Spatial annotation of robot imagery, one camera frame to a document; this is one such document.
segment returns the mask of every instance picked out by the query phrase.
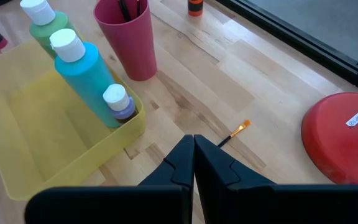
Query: black frame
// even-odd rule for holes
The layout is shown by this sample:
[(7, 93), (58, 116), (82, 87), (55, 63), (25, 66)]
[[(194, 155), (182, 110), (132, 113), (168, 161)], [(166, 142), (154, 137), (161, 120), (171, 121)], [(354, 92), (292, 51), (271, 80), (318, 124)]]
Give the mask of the black frame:
[(34, 196), (26, 224), (191, 224), (194, 174), (206, 224), (358, 223), (358, 185), (281, 185), (202, 135), (186, 135), (134, 187), (58, 187)]
[(216, 0), (358, 87), (357, 61), (247, 0)]

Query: green paint bottle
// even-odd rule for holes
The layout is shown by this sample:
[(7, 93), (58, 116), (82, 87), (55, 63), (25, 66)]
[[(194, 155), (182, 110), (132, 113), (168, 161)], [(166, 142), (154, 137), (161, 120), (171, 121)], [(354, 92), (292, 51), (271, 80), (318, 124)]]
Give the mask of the green paint bottle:
[(47, 0), (22, 0), (21, 8), (31, 18), (30, 34), (41, 47), (55, 59), (57, 54), (50, 45), (49, 37), (60, 29), (74, 29), (64, 12), (54, 11)]

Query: paintbrush handle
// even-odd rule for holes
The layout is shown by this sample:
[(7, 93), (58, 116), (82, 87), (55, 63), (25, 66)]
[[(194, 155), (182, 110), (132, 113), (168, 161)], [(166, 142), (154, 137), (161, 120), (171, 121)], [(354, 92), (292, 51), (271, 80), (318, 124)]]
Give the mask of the paintbrush handle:
[(137, 17), (140, 16), (140, 1), (139, 0), (137, 0), (137, 2), (136, 2), (136, 15), (137, 15)]
[(123, 18), (124, 18), (124, 20), (126, 21), (127, 18), (126, 18), (126, 16), (125, 16), (124, 7), (122, 6), (121, 0), (118, 0), (118, 5), (119, 5), (119, 8), (120, 8), (120, 10), (121, 10), (121, 14), (122, 14)]
[(124, 13), (124, 17), (126, 22), (131, 21), (131, 15), (129, 15), (127, 4), (125, 3), (125, 0), (119, 0), (122, 4), (122, 13)]
[(218, 144), (218, 147), (224, 146), (230, 139), (231, 139), (231, 136), (228, 136), (221, 143)]

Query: bottle label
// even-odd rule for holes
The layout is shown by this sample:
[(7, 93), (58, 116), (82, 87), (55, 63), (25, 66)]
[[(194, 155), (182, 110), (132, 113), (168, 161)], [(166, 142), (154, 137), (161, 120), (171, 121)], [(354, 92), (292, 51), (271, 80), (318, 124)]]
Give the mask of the bottle label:
[(358, 113), (346, 122), (349, 127), (354, 127), (358, 124)]

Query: yellow plastic tray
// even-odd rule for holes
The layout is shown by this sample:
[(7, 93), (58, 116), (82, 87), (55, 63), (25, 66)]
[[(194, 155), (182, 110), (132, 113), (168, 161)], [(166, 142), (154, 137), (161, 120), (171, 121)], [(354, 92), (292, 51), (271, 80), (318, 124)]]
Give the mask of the yellow plastic tray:
[(141, 100), (112, 74), (139, 112), (117, 129), (88, 109), (36, 41), (0, 55), (0, 174), (11, 199), (80, 184), (144, 132)]

